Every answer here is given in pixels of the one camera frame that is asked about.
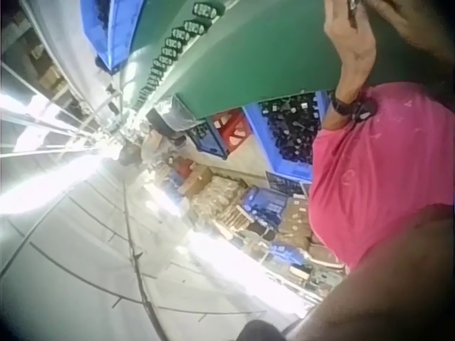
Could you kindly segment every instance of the watch strap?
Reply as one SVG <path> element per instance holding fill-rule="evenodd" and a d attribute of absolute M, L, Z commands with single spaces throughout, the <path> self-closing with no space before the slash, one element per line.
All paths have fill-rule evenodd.
<path fill-rule="evenodd" d="M 333 92 L 331 95 L 331 104 L 333 110 L 338 112 L 341 116 L 354 115 L 360 106 L 358 99 L 355 99 L 354 102 L 348 104 L 336 98 L 335 92 Z"/>

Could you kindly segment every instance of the green shelf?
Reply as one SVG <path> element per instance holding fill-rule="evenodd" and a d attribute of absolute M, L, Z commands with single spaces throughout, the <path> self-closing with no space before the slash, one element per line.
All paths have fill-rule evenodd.
<path fill-rule="evenodd" d="M 323 32 L 321 0 L 239 0 L 173 66 L 155 98 L 177 94 L 196 118 L 299 92 L 336 86 L 340 63 Z M 129 63 L 134 104 L 152 60 L 171 29 L 193 18 L 194 1 L 146 3 Z M 372 15 L 378 61 L 371 84 L 432 78 L 432 62 L 407 46 L 391 26 Z"/>

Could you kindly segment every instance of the white tiled floor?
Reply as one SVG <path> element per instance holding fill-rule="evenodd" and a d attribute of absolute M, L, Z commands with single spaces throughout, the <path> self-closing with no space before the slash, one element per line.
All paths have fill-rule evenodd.
<path fill-rule="evenodd" d="M 227 160 L 197 151 L 190 139 L 187 140 L 186 146 L 181 149 L 181 155 L 203 165 L 262 177 L 265 177 L 265 171 L 270 171 L 267 159 L 253 135 L 230 154 Z"/>

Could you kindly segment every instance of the pink t-shirt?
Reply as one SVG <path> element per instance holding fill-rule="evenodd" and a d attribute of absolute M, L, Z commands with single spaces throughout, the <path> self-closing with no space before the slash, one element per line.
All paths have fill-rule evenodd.
<path fill-rule="evenodd" d="M 316 236 L 350 268 L 433 204 L 453 205 L 455 113 L 412 83 L 368 89 L 376 116 L 314 144 L 309 217 Z"/>

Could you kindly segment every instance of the wristwatch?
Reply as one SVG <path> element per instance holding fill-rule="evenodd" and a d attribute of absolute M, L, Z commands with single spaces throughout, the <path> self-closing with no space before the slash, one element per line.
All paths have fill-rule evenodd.
<path fill-rule="evenodd" d="M 332 92 L 331 104 L 333 110 L 341 116 L 352 116 L 355 122 L 366 121 L 378 112 L 378 103 L 373 98 L 357 98 L 354 102 L 347 104 L 336 98 L 335 92 Z"/>
<path fill-rule="evenodd" d="M 341 116 L 350 116 L 354 115 L 360 106 L 360 103 L 358 99 L 356 99 L 354 102 L 347 104 L 335 96 L 335 92 L 332 92 L 331 95 L 331 104 L 333 107 L 333 110 L 338 112 Z"/>

